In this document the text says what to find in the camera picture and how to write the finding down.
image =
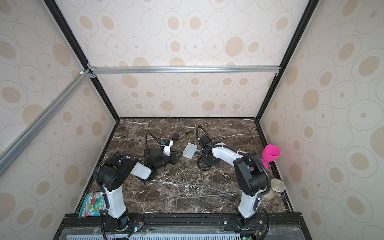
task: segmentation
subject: wall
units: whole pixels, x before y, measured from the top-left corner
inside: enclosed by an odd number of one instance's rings
[[[382,239],[384,1],[319,5],[261,123],[313,239]]]
[[[254,117],[274,73],[99,74],[120,117]]]
[[[307,0],[57,0],[93,66],[279,65]]]
[[[45,7],[0,1],[0,154],[82,67]]]
[[[53,238],[74,212],[114,123],[86,80],[0,177],[1,240]]]

